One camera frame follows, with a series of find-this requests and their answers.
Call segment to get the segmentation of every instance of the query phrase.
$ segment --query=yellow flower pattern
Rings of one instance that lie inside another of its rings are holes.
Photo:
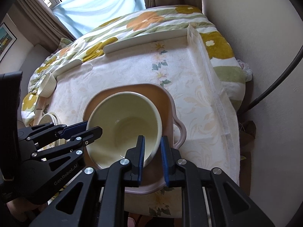
[[[32,93],[27,94],[23,99],[22,111],[30,110],[37,101],[38,96]]]
[[[37,73],[42,72],[45,69],[48,69],[50,65],[57,59],[57,56],[52,57],[49,61],[45,62],[45,66],[38,67]]]
[[[158,23],[164,20],[164,17],[157,15],[156,12],[144,12],[126,25],[126,28],[132,28],[133,31],[148,27],[151,23]]]
[[[107,21],[105,23],[103,23],[102,25],[99,25],[98,27],[104,27],[104,26],[107,26],[108,24],[110,24],[111,22],[115,22],[116,20],[120,19],[121,17],[117,17],[117,18],[114,18],[114,19],[111,19],[110,21]]]
[[[200,9],[194,6],[180,5],[176,6],[177,13],[191,14],[191,13],[202,13]]]
[[[229,59],[234,57],[234,52],[225,38],[218,31],[200,33],[209,58]]]
[[[163,72],[158,72],[157,73],[157,79],[166,78],[166,77],[167,77],[167,73],[163,73]]]
[[[108,44],[112,44],[116,41],[118,41],[118,39],[116,37],[111,37],[111,38],[107,39],[104,43],[103,42],[97,43],[95,46],[91,47],[90,49],[88,49],[86,51],[86,55],[83,58],[83,62],[86,62],[86,61],[89,61],[89,60],[92,60],[94,58],[104,55],[104,52],[103,52],[104,46],[108,45]]]
[[[164,49],[164,43],[156,43],[155,46],[156,50],[163,50]]]

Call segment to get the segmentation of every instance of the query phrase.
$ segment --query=blue gripper pad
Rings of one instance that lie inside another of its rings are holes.
[[[86,126],[87,126],[87,121],[68,126],[63,130],[63,132],[60,135],[60,138],[68,140],[73,135],[76,135],[78,133],[81,133],[81,132],[85,131]]]
[[[165,180],[166,186],[169,186],[169,163],[168,163],[167,155],[166,155],[164,137],[161,137],[160,146],[161,146],[164,180]]]
[[[145,154],[145,137],[142,138],[140,157],[139,157],[139,175],[138,175],[138,183],[141,184],[142,173],[143,173],[143,164],[144,164],[144,154]]]

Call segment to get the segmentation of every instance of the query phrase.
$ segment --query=light blue curtain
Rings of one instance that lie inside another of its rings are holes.
[[[111,19],[142,9],[144,0],[65,0],[52,11],[79,38]]]

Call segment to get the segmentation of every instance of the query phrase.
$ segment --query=pink tray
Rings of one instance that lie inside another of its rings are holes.
[[[132,91],[142,94],[149,98],[157,107],[162,120],[162,135],[166,135],[169,144],[173,148],[180,148],[186,139],[186,128],[184,124],[178,119],[176,114],[175,102],[170,93],[159,85],[152,83],[124,85],[116,88],[106,89],[96,94],[88,103],[83,120],[89,119],[95,107],[110,95],[122,91]],[[180,139],[174,144],[174,127],[173,124],[180,129]],[[90,159],[86,148],[84,149],[84,158],[87,166],[97,166]],[[152,159],[152,161],[144,168],[142,183],[139,188],[125,188],[126,193],[145,195],[156,192],[165,186],[162,169],[162,159],[160,147]]]

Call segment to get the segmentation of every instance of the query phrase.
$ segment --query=bowl rim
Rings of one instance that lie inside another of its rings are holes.
[[[54,126],[58,125],[59,123],[58,123],[57,117],[56,117],[53,113],[52,113],[52,112],[49,112],[49,113],[44,114],[44,115],[42,116],[42,118],[39,120],[38,125],[41,124],[41,120],[42,120],[45,116],[49,116],[49,117],[51,118],[52,122],[54,123]],[[57,147],[58,145],[59,145],[59,140],[56,140],[56,141],[55,141],[55,147]]]
[[[99,109],[99,107],[101,105],[103,105],[105,102],[107,102],[110,98],[114,97],[114,96],[117,96],[117,95],[135,95],[135,96],[138,96],[140,97],[141,99],[145,100],[149,106],[152,108],[153,110],[153,113],[156,117],[156,120],[157,120],[157,127],[158,127],[158,131],[157,131],[157,139],[156,139],[156,143],[155,143],[155,146],[151,152],[151,154],[146,158],[146,160],[144,161],[144,164],[143,164],[143,167],[147,166],[151,160],[153,159],[153,157],[156,155],[157,153],[157,150],[160,146],[160,140],[161,140],[161,137],[162,137],[162,120],[161,120],[161,116],[160,116],[160,113],[157,109],[157,107],[155,106],[155,104],[150,100],[148,99],[146,96],[142,95],[142,94],[139,94],[137,92],[133,92],[133,91],[122,91],[122,92],[117,92],[115,94],[112,94],[110,96],[108,96],[107,98],[105,98],[102,102],[100,102],[96,107],[95,109],[93,110],[93,112],[91,113],[88,121],[87,121],[87,125],[86,125],[86,129],[89,129],[89,125],[90,125],[90,122],[91,122],[91,119],[93,117],[93,115],[95,114],[95,112]],[[90,156],[90,153],[89,153],[89,149],[87,149],[87,153],[89,155],[89,157],[91,158],[91,160],[95,163],[95,165],[97,165],[99,167],[99,165],[93,160],[93,158]]]

